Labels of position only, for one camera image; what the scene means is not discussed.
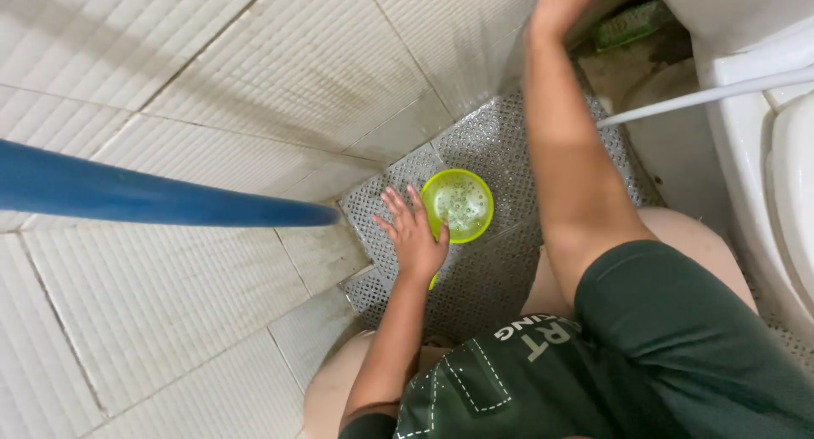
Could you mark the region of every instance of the hand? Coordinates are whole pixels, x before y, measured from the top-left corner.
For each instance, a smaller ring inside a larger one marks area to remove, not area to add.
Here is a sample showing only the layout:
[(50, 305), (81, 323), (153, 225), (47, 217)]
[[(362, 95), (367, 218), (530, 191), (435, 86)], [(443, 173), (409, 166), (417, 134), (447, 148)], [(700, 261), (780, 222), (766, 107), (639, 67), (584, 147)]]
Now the hand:
[(539, 0), (528, 29), (529, 35), (544, 36), (561, 42), (590, 1)]
[(388, 186), (386, 192), (382, 193), (382, 199), (393, 215), (393, 224), (375, 215), (373, 219), (387, 232), (396, 247), (399, 276), (406, 275), (417, 282), (429, 284), (447, 258), (449, 226), (446, 222), (441, 225), (438, 242), (435, 242), (424, 203), (413, 185), (407, 186), (407, 192), (413, 202), (415, 215), (407, 208), (399, 193)]

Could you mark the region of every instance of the water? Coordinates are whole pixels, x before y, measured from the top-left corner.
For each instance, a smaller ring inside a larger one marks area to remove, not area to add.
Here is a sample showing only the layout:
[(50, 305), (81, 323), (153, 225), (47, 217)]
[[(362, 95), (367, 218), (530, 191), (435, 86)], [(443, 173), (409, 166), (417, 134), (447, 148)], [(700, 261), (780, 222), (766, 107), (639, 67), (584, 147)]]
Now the water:
[(450, 232), (471, 232), (483, 226), (487, 197), (471, 177), (451, 178), (435, 193), (435, 212), (449, 223)]

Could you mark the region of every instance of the green plastic bowl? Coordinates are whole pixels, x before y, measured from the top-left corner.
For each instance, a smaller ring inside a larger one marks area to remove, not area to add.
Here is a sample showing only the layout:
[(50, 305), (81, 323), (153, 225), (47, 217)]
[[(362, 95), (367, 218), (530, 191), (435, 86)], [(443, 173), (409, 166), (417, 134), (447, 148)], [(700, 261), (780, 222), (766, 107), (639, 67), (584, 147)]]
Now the green plastic bowl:
[(449, 223), (449, 241), (465, 244), (489, 227), (495, 213), (492, 192), (483, 178), (464, 169), (435, 174), (421, 190), (432, 234), (438, 238), (441, 224)]

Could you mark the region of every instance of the green scrub brush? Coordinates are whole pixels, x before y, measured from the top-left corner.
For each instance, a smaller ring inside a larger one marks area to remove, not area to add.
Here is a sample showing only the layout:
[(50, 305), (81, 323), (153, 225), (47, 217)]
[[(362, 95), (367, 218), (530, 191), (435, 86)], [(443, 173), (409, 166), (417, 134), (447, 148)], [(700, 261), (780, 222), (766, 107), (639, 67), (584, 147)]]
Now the green scrub brush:
[(654, 0), (606, 19), (592, 35), (597, 51), (602, 52), (647, 37), (675, 19), (662, 0)]

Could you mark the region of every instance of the dark green t-shirt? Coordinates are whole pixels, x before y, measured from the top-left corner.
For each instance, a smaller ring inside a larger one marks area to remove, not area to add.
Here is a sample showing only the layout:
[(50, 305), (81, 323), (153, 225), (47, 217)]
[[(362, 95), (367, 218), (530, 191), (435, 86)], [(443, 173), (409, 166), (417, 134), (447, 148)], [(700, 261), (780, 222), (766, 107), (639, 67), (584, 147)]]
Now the dark green t-shirt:
[(342, 439), (814, 437), (814, 384), (763, 322), (655, 241), (613, 248), (577, 289), (580, 324), (535, 314), (415, 376), (398, 421)]

